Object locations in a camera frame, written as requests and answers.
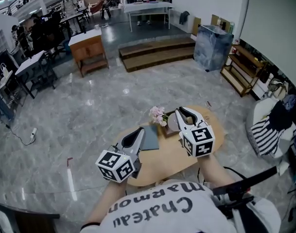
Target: marble floor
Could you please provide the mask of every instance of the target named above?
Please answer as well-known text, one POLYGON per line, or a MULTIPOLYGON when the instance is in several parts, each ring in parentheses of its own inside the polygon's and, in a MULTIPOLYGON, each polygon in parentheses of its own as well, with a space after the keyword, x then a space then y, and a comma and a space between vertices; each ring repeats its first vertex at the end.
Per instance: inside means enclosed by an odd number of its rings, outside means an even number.
MULTIPOLYGON (((212 110, 225 129, 225 142, 216 153, 220 163, 252 176, 271 165, 258 158, 245 134, 244 119, 255 102, 241 98, 218 71, 206 73, 192 59, 127 73, 118 57, 109 59, 110 69, 97 70, 84 78, 68 74, 27 97, 17 109, 12 128, 25 142, 34 127, 34 144, 24 146, 0 124, 0 202, 36 212, 59 213, 59 233, 79 232, 83 221, 103 192, 105 181, 95 166, 122 130, 149 120, 154 105, 173 110, 199 104, 212 110), (74 190, 70 189, 73 180, 74 190)), ((175 178, 196 181, 192 166, 175 178)), ((291 195, 289 172, 252 188, 266 197, 284 217, 291 195)), ((283 221, 281 232, 294 225, 283 221)))

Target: round table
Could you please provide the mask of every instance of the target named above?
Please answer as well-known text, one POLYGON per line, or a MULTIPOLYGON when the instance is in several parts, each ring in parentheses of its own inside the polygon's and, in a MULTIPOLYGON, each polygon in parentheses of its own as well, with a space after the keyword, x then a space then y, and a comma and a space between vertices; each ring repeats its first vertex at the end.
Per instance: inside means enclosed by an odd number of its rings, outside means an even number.
MULTIPOLYGON (((217 151, 224 142, 224 130, 217 117, 207 108, 199 105, 187 106, 202 114, 205 121, 212 126, 215 134, 215 146, 213 152, 217 151)), ((135 131, 138 126, 121 132, 115 139, 114 144, 123 135, 135 131)), ((179 142, 179 134, 166 138, 158 125, 157 137, 159 143, 158 150, 147 150, 139 152, 139 160, 142 164, 139 175, 136 179, 129 178, 128 183, 133 186, 146 186, 168 178, 197 162, 195 157, 188 156, 187 151, 179 142)))

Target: wooden steps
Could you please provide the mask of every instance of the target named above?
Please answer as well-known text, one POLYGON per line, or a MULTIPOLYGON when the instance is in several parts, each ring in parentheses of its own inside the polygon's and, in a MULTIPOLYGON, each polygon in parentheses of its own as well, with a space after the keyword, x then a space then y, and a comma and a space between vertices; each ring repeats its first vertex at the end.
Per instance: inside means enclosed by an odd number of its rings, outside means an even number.
POLYGON ((119 49, 127 72, 193 58, 195 41, 176 38, 119 49))

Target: wooden platform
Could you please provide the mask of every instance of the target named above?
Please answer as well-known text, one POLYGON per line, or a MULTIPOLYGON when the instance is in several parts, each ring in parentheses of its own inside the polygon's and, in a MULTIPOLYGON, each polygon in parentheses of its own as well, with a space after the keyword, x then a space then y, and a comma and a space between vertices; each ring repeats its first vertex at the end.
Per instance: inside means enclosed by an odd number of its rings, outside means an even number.
POLYGON ((119 49, 127 72, 193 58, 195 41, 176 38, 119 49))

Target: black and white striped fabric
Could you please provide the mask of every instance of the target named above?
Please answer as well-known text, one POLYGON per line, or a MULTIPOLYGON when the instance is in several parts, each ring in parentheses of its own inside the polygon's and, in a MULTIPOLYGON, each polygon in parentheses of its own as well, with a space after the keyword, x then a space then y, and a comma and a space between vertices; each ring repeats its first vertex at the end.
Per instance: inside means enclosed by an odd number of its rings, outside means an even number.
POLYGON ((260 155, 275 154, 278 150, 279 138, 285 130, 280 132, 270 125, 270 116, 251 127, 260 155))

